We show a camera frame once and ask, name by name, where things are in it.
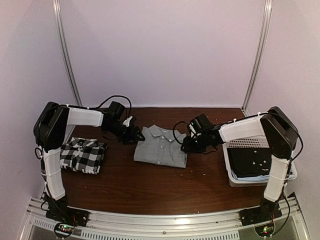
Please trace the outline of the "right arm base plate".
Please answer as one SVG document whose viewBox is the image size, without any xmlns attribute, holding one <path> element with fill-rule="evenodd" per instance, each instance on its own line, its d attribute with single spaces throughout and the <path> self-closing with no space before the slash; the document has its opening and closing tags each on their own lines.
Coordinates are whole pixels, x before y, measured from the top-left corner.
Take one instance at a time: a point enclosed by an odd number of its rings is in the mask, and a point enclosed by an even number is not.
<svg viewBox="0 0 320 240">
<path fill-rule="evenodd" d="M 278 203 L 261 203 L 253 208 L 246 208 L 239 212 L 242 226 L 256 225 L 281 217 L 282 211 Z"/>
</svg>

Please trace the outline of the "grey long sleeve shirt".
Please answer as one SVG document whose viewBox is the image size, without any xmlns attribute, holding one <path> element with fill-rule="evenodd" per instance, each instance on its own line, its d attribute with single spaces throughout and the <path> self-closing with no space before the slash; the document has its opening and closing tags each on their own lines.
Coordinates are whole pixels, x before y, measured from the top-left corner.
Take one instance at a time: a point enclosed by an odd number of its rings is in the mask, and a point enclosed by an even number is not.
<svg viewBox="0 0 320 240">
<path fill-rule="evenodd" d="M 157 125 L 143 127 L 145 141 L 137 143 L 133 160 L 160 166 L 186 168 L 187 154 L 180 143 L 187 136 L 178 130 L 164 129 Z"/>
</svg>

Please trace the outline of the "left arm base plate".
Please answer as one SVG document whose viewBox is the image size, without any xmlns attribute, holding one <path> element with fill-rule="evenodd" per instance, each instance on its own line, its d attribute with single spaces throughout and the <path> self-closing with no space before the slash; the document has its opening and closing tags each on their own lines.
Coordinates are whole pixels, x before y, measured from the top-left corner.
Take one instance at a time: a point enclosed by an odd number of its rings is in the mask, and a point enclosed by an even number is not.
<svg viewBox="0 0 320 240">
<path fill-rule="evenodd" d="M 66 209 L 60 209 L 57 206 L 49 206 L 45 217 L 75 227 L 86 227 L 89 218 L 89 212 L 70 207 L 66 207 Z"/>
</svg>

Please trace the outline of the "black white plaid shirt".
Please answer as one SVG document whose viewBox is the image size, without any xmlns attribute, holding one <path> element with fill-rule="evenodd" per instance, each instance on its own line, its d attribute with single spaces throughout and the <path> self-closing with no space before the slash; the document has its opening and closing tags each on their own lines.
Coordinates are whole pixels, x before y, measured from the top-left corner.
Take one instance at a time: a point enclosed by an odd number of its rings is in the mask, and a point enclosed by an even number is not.
<svg viewBox="0 0 320 240">
<path fill-rule="evenodd" d="M 72 137 L 60 148 L 60 167 L 73 172 L 97 175 L 107 148 L 107 143 L 98 142 L 97 139 Z"/>
</svg>

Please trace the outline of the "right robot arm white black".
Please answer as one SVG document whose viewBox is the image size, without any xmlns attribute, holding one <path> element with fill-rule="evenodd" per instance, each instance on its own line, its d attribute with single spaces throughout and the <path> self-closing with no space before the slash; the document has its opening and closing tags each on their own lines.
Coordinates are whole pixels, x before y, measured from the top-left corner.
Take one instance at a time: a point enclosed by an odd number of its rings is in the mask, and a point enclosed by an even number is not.
<svg viewBox="0 0 320 240">
<path fill-rule="evenodd" d="M 275 212 L 275 203 L 280 199 L 295 157 L 292 156 L 299 131 L 287 115 L 278 107 L 242 119 L 213 124 L 201 114 L 188 124 L 189 135 L 180 143 L 185 153 L 203 154 L 207 147 L 216 148 L 239 139 L 265 137 L 271 150 L 269 179 L 256 210 L 259 220 L 268 220 Z"/>
</svg>

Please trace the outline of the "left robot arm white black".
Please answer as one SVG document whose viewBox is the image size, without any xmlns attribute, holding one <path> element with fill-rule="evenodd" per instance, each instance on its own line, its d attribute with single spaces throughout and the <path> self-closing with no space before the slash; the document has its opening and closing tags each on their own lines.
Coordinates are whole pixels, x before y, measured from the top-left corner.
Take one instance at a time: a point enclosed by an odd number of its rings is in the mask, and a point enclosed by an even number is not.
<svg viewBox="0 0 320 240">
<path fill-rule="evenodd" d="M 120 120 L 124 111 L 125 106 L 116 101 L 105 109 L 63 105 L 53 101 L 45 105 L 33 127 L 33 134 L 37 146 L 43 150 L 41 170 L 46 191 L 53 200 L 59 201 L 66 196 L 59 159 L 67 127 L 101 128 L 102 132 L 112 133 L 124 145 L 144 141 L 142 131 L 134 124 L 136 117 L 131 115 Z"/>
</svg>

